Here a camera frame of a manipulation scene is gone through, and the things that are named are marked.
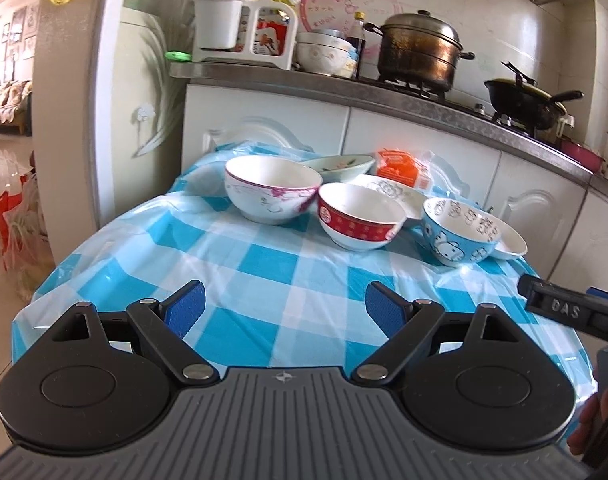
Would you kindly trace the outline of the person's right hand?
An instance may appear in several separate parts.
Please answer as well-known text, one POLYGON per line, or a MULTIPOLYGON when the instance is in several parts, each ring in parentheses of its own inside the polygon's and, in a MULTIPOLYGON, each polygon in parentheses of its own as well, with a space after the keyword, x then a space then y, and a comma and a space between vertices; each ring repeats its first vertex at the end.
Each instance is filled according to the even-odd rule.
POLYGON ((585 403, 576 429, 566 440, 572 455, 580 456, 586 452, 598 416, 602 420, 608 417, 608 389, 603 393, 594 393, 585 403))

